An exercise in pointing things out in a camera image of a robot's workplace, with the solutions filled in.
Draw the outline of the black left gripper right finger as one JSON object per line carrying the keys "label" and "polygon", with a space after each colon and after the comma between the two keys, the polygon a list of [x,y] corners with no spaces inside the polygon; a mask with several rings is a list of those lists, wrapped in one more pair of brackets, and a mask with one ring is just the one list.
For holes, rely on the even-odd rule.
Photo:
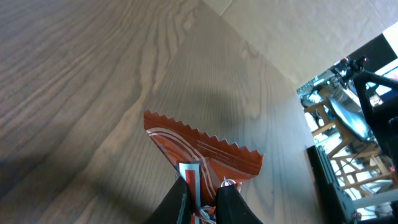
{"label": "black left gripper right finger", "polygon": [[216,193],[217,224],[262,224],[234,185],[220,187]]}

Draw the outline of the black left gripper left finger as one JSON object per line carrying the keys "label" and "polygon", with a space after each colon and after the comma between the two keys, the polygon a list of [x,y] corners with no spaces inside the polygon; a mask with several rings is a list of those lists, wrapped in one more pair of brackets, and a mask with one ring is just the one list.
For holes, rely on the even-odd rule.
{"label": "black left gripper left finger", "polygon": [[144,224],[189,224],[190,190],[186,181],[179,177],[163,201]]}

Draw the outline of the orange snack bar wrapper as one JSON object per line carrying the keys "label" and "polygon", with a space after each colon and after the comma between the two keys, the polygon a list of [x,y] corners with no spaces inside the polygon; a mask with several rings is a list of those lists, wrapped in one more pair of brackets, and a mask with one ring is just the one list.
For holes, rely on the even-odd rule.
{"label": "orange snack bar wrapper", "polygon": [[165,115],[144,112],[144,129],[190,190],[190,223],[216,223],[216,193],[259,175],[264,155]]}

